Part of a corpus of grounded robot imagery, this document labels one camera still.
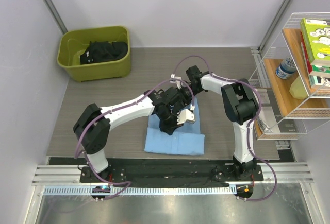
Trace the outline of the light blue long sleeve shirt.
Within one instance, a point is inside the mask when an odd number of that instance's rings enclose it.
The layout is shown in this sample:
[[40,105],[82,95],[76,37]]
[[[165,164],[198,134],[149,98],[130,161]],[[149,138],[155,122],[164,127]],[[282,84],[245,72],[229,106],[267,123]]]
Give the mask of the light blue long sleeve shirt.
[[144,151],[182,156],[204,155],[205,135],[201,133],[197,100],[195,100],[194,115],[195,123],[184,123],[172,135],[160,131],[159,118],[156,115],[151,115],[148,119]]

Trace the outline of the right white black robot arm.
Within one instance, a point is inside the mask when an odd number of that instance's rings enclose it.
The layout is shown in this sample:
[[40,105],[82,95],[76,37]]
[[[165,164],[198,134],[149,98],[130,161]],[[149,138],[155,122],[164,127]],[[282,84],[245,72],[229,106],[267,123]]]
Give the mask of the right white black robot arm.
[[259,114],[256,91],[247,80],[220,77],[211,72],[201,72],[195,65],[186,70],[194,94],[212,91],[222,96],[227,118],[234,128],[235,150],[233,174],[245,180],[256,170],[252,129]]

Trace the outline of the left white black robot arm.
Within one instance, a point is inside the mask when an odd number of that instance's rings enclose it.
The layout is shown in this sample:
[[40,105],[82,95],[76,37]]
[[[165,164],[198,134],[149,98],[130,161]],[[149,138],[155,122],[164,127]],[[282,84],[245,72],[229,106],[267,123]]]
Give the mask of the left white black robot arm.
[[184,107],[191,104],[190,93],[185,88],[170,87],[167,90],[149,90],[137,98],[108,107],[89,104],[73,126],[81,147],[91,166],[92,177],[98,182],[110,179],[110,166],[104,148],[108,135],[114,128],[141,117],[156,115],[160,131],[171,135],[183,126],[178,116]]

